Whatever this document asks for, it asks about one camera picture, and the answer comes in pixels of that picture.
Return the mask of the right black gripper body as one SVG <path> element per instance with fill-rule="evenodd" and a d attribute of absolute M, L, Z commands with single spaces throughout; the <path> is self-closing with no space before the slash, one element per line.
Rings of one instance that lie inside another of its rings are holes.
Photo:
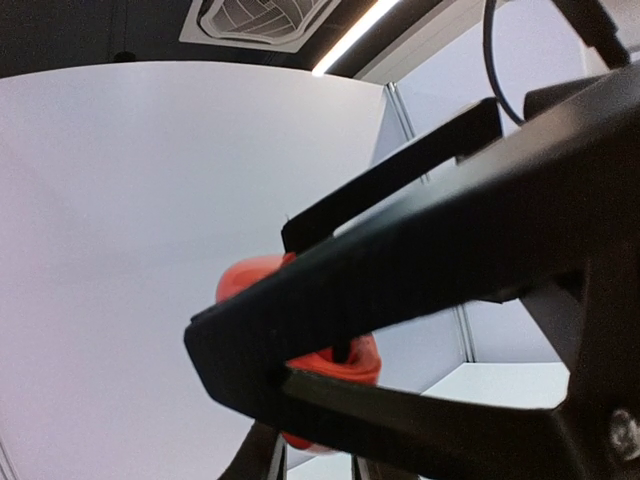
<path fill-rule="evenodd" d="M 576 272 L 523 299 L 570 371 L 552 415 L 579 479 L 639 476 L 639 67 L 572 97 L 598 122 L 567 220 L 587 248 Z"/>

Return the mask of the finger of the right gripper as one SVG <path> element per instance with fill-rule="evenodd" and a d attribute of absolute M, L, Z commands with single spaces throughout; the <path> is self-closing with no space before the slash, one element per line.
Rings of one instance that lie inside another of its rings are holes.
<path fill-rule="evenodd" d="M 579 479 L 552 409 L 457 403 L 294 371 L 333 343 L 573 274 L 567 218 L 597 120 L 572 97 L 375 219 L 196 315 L 189 356 L 217 402 L 435 479 Z"/>
<path fill-rule="evenodd" d="M 502 136 L 498 101 L 480 100 L 287 221 L 281 230 L 285 252 L 305 252 L 444 162 L 465 160 Z"/>

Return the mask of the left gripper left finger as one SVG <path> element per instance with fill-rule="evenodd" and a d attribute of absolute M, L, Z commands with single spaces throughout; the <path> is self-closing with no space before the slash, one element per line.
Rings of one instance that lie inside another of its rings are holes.
<path fill-rule="evenodd" d="M 271 426 L 254 422 L 219 480 L 285 478 L 285 445 Z"/>

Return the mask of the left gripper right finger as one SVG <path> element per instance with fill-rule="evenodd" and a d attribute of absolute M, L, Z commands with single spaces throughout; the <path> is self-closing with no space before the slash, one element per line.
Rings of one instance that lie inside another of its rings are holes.
<path fill-rule="evenodd" d="M 352 456 L 353 480 L 415 480 L 415 474 L 394 466 L 369 460 L 356 455 Z"/>

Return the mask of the red charging case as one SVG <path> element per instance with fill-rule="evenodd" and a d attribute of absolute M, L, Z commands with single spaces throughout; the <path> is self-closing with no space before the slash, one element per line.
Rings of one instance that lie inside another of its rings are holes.
<path fill-rule="evenodd" d="M 239 261 L 220 277 L 215 300 L 217 303 L 246 290 L 248 287 L 292 263 L 294 253 L 267 255 Z M 372 334 L 350 340 L 342 346 L 328 347 L 295 358 L 288 366 L 339 380 L 366 385 L 377 385 L 382 359 Z"/>

